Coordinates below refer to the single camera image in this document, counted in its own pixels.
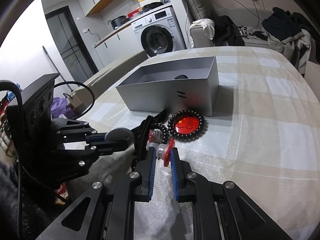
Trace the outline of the black hair clip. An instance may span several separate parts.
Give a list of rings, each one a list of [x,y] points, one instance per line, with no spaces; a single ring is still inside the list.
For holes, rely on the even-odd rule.
[[[149,139],[149,131],[152,129],[159,129],[163,133],[163,139],[161,139],[162,144],[169,142],[170,134],[166,126],[164,125],[165,121],[168,118],[168,111],[165,109],[161,111],[156,116],[148,115],[145,120],[141,122],[139,126],[132,129],[134,135],[134,153],[136,157],[135,161],[139,162],[144,160],[147,155],[146,145]]]

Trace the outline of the red clear keychain charm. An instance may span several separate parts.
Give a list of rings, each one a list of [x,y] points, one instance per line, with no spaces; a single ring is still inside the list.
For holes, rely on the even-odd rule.
[[[156,155],[158,159],[163,160],[164,167],[168,167],[170,163],[170,151],[175,147],[175,142],[173,138],[170,138],[168,144],[159,144],[156,150]]]

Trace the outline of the red China pin badge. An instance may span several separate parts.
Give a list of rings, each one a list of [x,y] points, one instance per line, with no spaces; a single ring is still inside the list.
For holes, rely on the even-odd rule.
[[[200,125],[198,118],[193,116],[184,116],[175,122],[175,130],[180,134],[189,134],[195,132]]]

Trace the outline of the large black hair claw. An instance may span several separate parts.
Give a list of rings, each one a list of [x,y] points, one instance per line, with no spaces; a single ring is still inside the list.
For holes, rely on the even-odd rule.
[[[174,79],[175,79],[175,80],[180,80],[180,79],[187,79],[187,78],[188,78],[188,77],[187,77],[186,75],[182,74],[182,75],[176,76]]]

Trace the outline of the cardboard box beside bed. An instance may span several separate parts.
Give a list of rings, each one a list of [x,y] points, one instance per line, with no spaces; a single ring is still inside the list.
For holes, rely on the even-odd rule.
[[[116,81],[147,59],[148,56],[144,50],[135,54],[122,56],[90,77],[84,82],[84,85],[91,89],[95,99],[97,99],[115,84]],[[70,103],[76,116],[79,116],[91,105],[92,95],[86,88],[79,86],[71,94]]]

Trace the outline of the purple bag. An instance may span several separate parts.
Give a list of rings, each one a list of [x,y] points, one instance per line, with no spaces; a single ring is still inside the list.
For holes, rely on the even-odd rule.
[[[64,115],[67,119],[74,119],[76,117],[68,106],[66,98],[53,98],[50,109],[52,118],[58,118],[60,115]]]

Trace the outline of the checkered bed cover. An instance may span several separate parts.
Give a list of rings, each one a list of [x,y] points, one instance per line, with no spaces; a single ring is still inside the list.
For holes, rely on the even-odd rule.
[[[308,239],[319,224],[319,101],[295,67],[264,48],[182,50],[140,64],[216,56],[219,93],[207,130],[176,142],[180,159],[208,180],[234,181],[292,239]],[[98,132],[135,128],[149,113],[129,111],[112,85],[80,120]],[[66,183],[72,199],[94,181],[118,181],[132,150],[102,156],[87,176]],[[190,203],[174,200],[170,167],[157,161],[152,201],[135,207],[134,239],[193,239]]]

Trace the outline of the white counter cabinet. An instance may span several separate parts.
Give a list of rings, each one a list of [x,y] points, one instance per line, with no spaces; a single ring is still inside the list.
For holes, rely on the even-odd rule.
[[[122,56],[143,51],[143,47],[138,40],[138,36],[133,31],[131,23],[125,24],[108,34],[96,43],[94,48],[103,63],[103,67],[106,67]]]

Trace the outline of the grey cardboard box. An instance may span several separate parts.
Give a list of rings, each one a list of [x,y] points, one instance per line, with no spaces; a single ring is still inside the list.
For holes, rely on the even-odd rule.
[[[187,79],[175,80],[178,75]],[[131,111],[176,113],[193,109],[212,116],[219,90],[216,58],[195,57],[139,67],[116,87]]]

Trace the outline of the dark glass door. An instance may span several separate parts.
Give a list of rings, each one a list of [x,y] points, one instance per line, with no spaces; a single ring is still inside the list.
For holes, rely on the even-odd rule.
[[[84,83],[98,69],[76,27],[68,6],[45,14],[50,33],[68,71]]]

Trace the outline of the black pot on counter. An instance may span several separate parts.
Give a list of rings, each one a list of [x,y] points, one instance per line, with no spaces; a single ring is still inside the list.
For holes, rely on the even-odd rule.
[[[128,20],[129,20],[129,18],[127,18],[124,15],[121,15],[121,16],[118,16],[117,18],[113,19],[113,20],[109,20],[107,24],[111,25],[113,30],[116,30],[118,27],[120,27],[123,24],[125,24]]]

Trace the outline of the white washing machine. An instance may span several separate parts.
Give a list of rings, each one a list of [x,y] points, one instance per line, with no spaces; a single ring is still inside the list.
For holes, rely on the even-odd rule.
[[[148,57],[185,50],[185,42],[171,6],[156,10],[131,24]]]

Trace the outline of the white garment on sofa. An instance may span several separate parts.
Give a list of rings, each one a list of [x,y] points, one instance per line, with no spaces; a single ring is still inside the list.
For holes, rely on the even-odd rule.
[[[215,23],[213,20],[204,18],[204,19],[194,21],[189,28],[189,33],[191,34],[191,30],[196,27],[202,27],[204,34],[210,40],[213,40],[215,36],[215,28],[214,28]]]

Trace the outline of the black garment on sofa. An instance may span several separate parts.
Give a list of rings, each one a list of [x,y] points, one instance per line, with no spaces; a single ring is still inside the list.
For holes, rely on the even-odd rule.
[[[215,23],[215,36],[213,44],[215,47],[221,46],[245,46],[241,37],[235,32],[234,22],[226,15],[216,17]]]

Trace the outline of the beige sofa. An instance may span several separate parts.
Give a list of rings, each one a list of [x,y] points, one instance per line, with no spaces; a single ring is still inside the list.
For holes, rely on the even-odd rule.
[[[294,22],[306,28],[314,46],[319,32],[306,12],[294,0],[189,0],[194,18],[214,22],[214,38],[209,39],[201,27],[190,32],[195,47],[248,46],[268,48],[267,33],[262,22],[280,8],[293,16]]]

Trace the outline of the pile of clothes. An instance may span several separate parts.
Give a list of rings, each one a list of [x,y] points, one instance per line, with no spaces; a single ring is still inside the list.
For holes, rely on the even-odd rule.
[[[319,32],[304,15],[274,7],[261,25],[269,47],[288,59],[301,75],[305,75],[308,61],[319,63]]]

